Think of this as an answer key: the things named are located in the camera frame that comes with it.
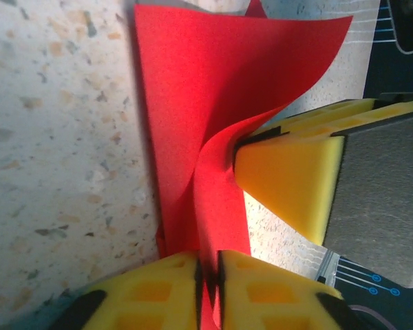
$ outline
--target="speckled countertop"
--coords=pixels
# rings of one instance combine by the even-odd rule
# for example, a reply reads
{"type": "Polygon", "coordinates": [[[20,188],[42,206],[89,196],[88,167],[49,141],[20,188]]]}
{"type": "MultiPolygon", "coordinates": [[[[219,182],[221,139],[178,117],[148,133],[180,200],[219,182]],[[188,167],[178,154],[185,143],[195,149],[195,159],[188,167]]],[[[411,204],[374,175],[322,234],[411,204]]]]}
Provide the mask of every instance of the speckled countertop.
{"type": "MultiPolygon", "coordinates": [[[[355,15],[336,61],[287,114],[362,96],[378,0],[263,4],[269,17],[355,15]]],[[[87,284],[158,258],[125,6],[0,0],[0,325],[42,329],[87,284]]],[[[249,196],[246,207],[253,255],[314,276],[324,251],[249,196]]]]}

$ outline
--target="red cloth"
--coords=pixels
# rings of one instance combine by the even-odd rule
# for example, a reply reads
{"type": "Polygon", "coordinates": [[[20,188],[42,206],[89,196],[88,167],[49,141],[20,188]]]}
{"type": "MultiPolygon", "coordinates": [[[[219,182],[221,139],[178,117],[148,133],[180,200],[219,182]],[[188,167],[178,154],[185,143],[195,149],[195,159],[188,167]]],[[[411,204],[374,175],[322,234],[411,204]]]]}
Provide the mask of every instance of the red cloth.
{"type": "MultiPolygon", "coordinates": [[[[248,13],[260,17],[254,2],[260,4],[253,0],[248,13]]],[[[161,256],[200,250],[214,270],[218,250],[250,254],[231,166],[235,141],[321,78],[351,18],[285,21],[152,5],[134,12],[162,208],[161,256]]]]}

